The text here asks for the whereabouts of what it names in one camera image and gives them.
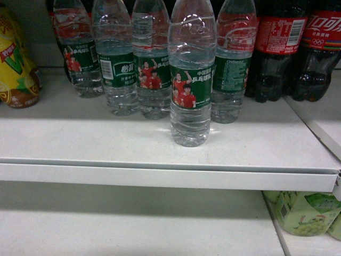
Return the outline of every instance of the green juice carton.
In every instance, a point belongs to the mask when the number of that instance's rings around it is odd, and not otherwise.
[[[328,234],[341,241],[341,214],[339,214],[328,229]]]
[[[275,206],[282,228],[296,236],[324,234],[340,212],[331,193],[282,191]]]
[[[281,195],[281,191],[264,190],[263,194],[271,203],[275,204]]]

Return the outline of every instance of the dark soda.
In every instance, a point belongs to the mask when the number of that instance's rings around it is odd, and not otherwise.
[[[318,101],[341,59],[341,1],[318,0],[288,70],[288,94],[296,101]]]
[[[263,0],[246,96],[257,102],[282,96],[283,75],[297,52],[307,21],[306,0]]]

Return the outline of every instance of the clear plastic bottle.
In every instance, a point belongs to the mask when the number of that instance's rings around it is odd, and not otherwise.
[[[140,110],[147,119],[169,115],[171,74],[167,52],[169,16],[162,0],[137,0],[133,51]]]
[[[95,0],[92,11],[107,105],[117,116],[138,111],[132,25],[122,0]]]
[[[71,81],[82,98],[103,93],[90,18],[80,0],[55,0],[54,26]]]
[[[177,0],[168,33],[173,79],[171,133],[185,147],[203,144],[210,129],[216,21],[209,0]]]
[[[254,1],[225,0],[217,19],[217,33],[211,118],[229,124],[237,120],[241,110],[256,41]]]

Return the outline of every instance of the white shelf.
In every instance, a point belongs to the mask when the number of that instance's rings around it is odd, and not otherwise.
[[[341,71],[335,70],[331,84],[317,102],[286,101],[316,136],[341,160]]]
[[[123,186],[332,191],[340,164],[287,105],[245,98],[237,122],[212,122],[198,148],[177,145],[169,118],[116,117],[45,73],[40,102],[0,105],[0,180]]]
[[[0,188],[1,256],[284,256],[260,191],[29,182]]]
[[[322,236],[294,236],[282,229],[274,217],[274,204],[267,201],[273,224],[281,241],[286,256],[340,256],[341,242],[328,233]]]

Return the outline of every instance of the green bottle label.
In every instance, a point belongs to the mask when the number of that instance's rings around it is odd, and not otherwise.
[[[71,73],[94,71],[99,67],[95,42],[62,45],[65,62]]]
[[[172,101],[181,108],[198,109],[211,102],[214,66],[205,69],[181,69],[171,66]]]
[[[145,58],[134,56],[137,86],[159,90],[171,86],[169,57]]]
[[[220,92],[240,92],[245,89],[251,58],[215,58],[213,89]]]
[[[135,84],[133,53],[123,55],[99,54],[103,84],[123,87]]]

